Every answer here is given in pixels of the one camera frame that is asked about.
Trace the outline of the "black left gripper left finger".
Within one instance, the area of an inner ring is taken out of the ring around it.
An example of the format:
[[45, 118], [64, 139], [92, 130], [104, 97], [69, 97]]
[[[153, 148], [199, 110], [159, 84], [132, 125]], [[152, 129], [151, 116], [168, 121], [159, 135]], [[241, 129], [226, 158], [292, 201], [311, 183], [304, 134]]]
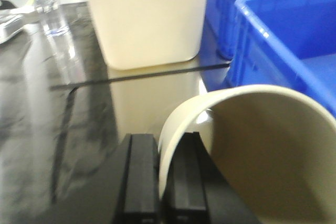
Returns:
[[157, 152], [152, 134], [127, 134], [87, 184], [34, 223], [159, 223]]

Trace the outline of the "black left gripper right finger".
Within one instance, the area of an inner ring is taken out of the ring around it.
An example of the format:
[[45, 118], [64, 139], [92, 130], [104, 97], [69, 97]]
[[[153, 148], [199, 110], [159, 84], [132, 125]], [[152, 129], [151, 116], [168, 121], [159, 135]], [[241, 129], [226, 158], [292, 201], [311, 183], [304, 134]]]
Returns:
[[221, 174], [197, 132], [184, 133], [163, 195], [165, 223], [259, 223]]

